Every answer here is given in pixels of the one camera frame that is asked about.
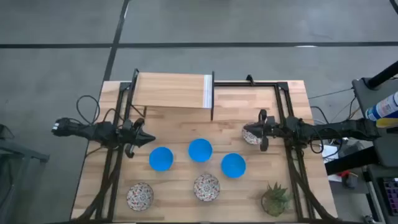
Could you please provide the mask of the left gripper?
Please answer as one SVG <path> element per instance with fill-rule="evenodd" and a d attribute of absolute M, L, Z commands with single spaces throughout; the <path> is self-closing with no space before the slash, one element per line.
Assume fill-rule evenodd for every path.
<path fill-rule="evenodd" d="M 142 130 L 144 119 L 138 118 L 135 122 L 126 119 L 119 130 L 119 141 L 124 145 L 124 152 L 128 158 L 134 157 L 135 146 L 141 147 L 156 140 L 156 137 Z"/>

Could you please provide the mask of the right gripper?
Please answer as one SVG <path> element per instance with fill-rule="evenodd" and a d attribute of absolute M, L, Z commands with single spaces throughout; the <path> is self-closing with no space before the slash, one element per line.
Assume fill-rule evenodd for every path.
<path fill-rule="evenodd" d="M 251 133 L 257 138 L 261 138 L 260 150 L 266 152 L 269 147 L 268 136 L 273 138 L 277 137 L 275 129 L 279 128 L 279 124 L 275 122 L 273 116 L 268 116 L 265 109 L 261 109 L 259 112 L 259 122 L 250 122 L 243 127 L 247 132 Z"/>

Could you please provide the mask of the floral patterned ceramic bowl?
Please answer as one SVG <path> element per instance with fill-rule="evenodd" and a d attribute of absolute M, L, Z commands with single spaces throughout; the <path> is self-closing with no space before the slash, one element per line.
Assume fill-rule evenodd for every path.
<path fill-rule="evenodd" d="M 195 196 L 203 202 L 211 202 L 220 194 L 220 183 L 218 179 L 211 174 L 202 174 L 197 177 L 193 184 Z"/>
<path fill-rule="evenodd" d="M 247 132 L 244 128 L 242 128 L 241 131 L 243 139 L 248 143 L 252 145 L 260 145 L 262 143 L 262 138 L 257 138 L 251 133 Z"/>
<path fill-rule="evenodd" d="M 147 210 L 153 202 L 154 191 L 152 187 L 145 183 L 139 182 L 133 185 L 127 192 L 127 205 L 131 210 L 141 212 Z"/>

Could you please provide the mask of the blue plastic bowl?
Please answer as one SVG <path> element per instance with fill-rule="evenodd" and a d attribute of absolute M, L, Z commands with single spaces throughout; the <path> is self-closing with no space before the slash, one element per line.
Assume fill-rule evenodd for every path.
<path fill-rule="evenodd" d="M 229 178 L 240 178 L 246 171 L 246 162 L 240 154 L 229 153 L 221 161 L 221 170 Z"/>
<path fill-rule="evenodd" d="M 167 147 L 155 148 L 149 156 L 149 165 L 155 171 L 167 171 L 174 162 L 174 155 Z"/>
<path fill-rule="evenodd" d="M 195 162 L 206 162 L 212 156 L 211 143 L 203 138 L 193 140 L 188 147 L 188 154 Z"/>

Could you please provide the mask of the wooden shelf with black legs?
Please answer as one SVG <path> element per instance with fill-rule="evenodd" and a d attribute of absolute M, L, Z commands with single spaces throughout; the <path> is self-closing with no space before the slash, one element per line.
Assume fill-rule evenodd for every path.
<path fill-rule="evenodd" d="M 210 110 L 214 120 L 215 74 L 134 70 L 128 102 L 133 106 Z"/>

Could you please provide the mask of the potted green succulent plant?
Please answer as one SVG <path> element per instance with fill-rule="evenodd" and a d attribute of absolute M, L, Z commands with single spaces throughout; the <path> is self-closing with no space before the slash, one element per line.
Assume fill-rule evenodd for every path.
<path fill-rule="evenodd" d="M 268 215 L 279 217 L 289 208 L 291 199 L 287 188 L 276 182 L 273 187 L 267 186 L 261 197 L 261 206 Z"/>

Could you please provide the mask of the white paper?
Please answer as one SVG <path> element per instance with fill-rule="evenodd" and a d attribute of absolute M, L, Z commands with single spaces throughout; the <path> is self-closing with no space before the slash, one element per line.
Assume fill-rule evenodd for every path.
<path fill-rule="evenodd" d="M 339 151 L 340 151 L 340 147 L 339 146 L 333 146 L 333 145 L 322 145 L 320 144 L 320 149 L 322 152 L 322 158 L 323 158 L 323 162 L 327 163 L 330 161 L 333 161 L 335 159 L 339 158 Z"/>

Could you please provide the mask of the small grey item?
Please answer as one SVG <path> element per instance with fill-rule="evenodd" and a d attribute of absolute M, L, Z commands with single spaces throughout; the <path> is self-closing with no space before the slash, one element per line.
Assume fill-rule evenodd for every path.
<path fill-rule="evenodd" d="M 358 176 L 353 173 L 346 174 L 342 177 L 342 183 L 347 189 L 355 189 L 358 186 Z"/>

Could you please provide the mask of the grey cart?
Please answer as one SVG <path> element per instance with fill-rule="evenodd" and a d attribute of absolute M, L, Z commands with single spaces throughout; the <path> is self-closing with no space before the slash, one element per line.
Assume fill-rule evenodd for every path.
<path fill-rule="evenodd" d="M 377 90 L 371 90 L 363 79 L 353 80 L 354 94 L 358 100 L 362 114 L 368 108 L 398 91 L 398 80 L 388 80 Z M 384 167 L 398 167 L 398 134 L 389 134 L 386 128 L 379 128 L 381 137 L 373 141 L 374 150 L 379 163 Z"/>

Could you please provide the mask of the grey metal stand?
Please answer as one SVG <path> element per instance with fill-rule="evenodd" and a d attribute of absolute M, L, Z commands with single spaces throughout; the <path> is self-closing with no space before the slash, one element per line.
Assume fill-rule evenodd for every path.
<path fill-rule="evenodd" d="M 0 124 L 0 224 L 7 224 L 10 219 L 30 160 L 49 161 L 49 155 L 24 147 L 13 139 L 11 130 Z"/>

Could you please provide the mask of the yellow object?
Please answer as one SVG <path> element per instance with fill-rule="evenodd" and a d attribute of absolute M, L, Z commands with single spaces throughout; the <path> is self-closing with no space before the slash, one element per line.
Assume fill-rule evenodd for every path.
<path fill-rule="evenodd" d="M 378 128 L 393 128 L 398 126 L 398 118 L 380 118 L 376 121 Z"/>

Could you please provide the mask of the black pole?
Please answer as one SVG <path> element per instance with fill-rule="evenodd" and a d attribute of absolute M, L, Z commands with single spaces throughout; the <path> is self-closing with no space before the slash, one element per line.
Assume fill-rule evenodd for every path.
<path fill-rule="evenodd" d="M 379 85 L 383 84 L 385 81 L 391 79 L 394 75 L 397 74 L 398 74 L 398 60 L 394 62 L 392 65 L 385 68 L 380 73 L 378 73 L 376 76 L 366 81 L 366 86 L 369 89 L 376 89 Z"/>

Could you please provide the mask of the dark cart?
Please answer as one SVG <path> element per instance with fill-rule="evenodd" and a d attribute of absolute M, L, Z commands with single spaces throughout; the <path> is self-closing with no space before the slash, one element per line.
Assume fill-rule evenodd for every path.
<path fill-rule="evenodd" d="M 366 180 L 371 183 L 376 196 L 376 202 L 380 206 L 381 215 L 386 224 L 398 224 L 398 208 L 389 206 L 386 191 L 384 190 L 383 178 L 398 178 L 398 167 L 385 168 L 383 166 L 370 165 L 366 168 Z"/>

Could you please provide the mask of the keypad device with purple keys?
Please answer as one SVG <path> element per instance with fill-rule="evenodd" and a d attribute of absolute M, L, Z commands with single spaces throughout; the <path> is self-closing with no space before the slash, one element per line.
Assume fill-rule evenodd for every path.
<path fill-rule="evenodd" d="M 386 191 L 389 206 L 392 209 L 398 208 L 398 178 L 383 178 L 382 183 Z"/>

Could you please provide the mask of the black metal table frame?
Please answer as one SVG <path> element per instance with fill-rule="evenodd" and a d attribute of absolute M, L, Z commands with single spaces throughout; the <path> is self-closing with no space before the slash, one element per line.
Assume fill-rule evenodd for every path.
<path fill-rule="evenodd" d="M 219 82 L 215 86 L 214 120 L 210 110 L 137 106 L 131 119 L 146 114 L 144 131 L 156 140 L 135 148 L 133 158 L 121 154 L 120 173 L 104 198 L 102 219 L 108 223 L 249 223 L 299 222 L 309 217 L 307 202 L 299 186 L 290 181 L 287 157 L 290 151 L 281 138 L 270 138 L 269 148 L 248 144 L 241 130 L 257 120 L 261 109 L 278 118 L 293 110 L 306 122 L 312 121 L 309 102 L 302 81 L 286 81 L 270 85 L 258 82 Z M 213 148 L 206 162 L 195 162 L 188 154 L 195 139 L 208 140 Z M 150 153 L 167 147 L 174 162 L 167 171 L 155 171 L 149 165 Z M 229 153 L 240 154 L 246 171 L 240 178 L 229 178 L 221 170 L 221 161 Z M 193 184 L 202 174 L 215 176 L 220 194 L 211 202 L 199 200 Z M 127 192 L 135 184 L 145 182 L 152 187 L 152 205 L 136 212 L 127 205 Z M 289 208 L 279 217 L 268 215 L 261 206 L 267 186 L 278 182 L 292 197 Z"/>

